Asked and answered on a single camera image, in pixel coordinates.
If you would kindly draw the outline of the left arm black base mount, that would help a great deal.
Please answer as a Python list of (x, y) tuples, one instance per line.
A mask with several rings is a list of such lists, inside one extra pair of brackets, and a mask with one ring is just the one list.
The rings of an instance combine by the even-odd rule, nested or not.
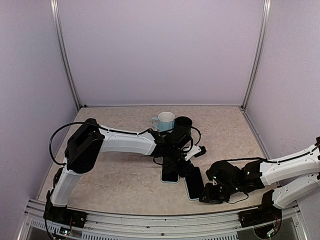
[(83, 229), (87, 219), (87, 213), (66, 207), (54, 206), (44, 211), (43, 218), (54, 223)]

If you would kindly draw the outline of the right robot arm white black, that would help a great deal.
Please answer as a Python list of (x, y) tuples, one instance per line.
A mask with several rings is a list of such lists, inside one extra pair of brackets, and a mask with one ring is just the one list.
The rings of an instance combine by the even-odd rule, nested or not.
[(244, 167), (232, 163), (233, 159), (214, 162), (205, 174), (210, 181), (204, 187), (199, 201), (207, 204), (228, 203), (235, 193), (249, 193), (274, 183), (294, 180), (263, 195), (264, 204), (257, 208), (256, 218), (266, 222), (276, 209), (283, 209), (292, 202), (320, 187), (320, 139), (299, 152), (274, 159), (250, 157)]

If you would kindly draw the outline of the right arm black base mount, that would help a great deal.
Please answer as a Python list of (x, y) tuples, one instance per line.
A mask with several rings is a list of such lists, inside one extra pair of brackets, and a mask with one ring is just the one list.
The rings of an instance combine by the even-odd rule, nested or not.
[(271, 206), (240, 211), (238, 218), (242, 228), (260, 225), (282, 218), (282, 210)]

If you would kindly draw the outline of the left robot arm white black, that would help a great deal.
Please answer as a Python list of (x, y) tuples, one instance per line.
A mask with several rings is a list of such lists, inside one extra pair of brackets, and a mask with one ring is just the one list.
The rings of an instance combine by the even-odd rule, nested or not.
[(82, 175), (90, 172), (99, 153), (134, 153), (163, 158), (181, 177), (193, 167), (190, 159), (201, 152), (185, 128), (142, 132), (124, 131), (99, 125), (94, 118), (77, 122), (79, 128), (68, 139), (63, 162), (55, 175), (52, 190), (46, 195), (50, 214), (63, 223), (70, 218), (69, 196)]

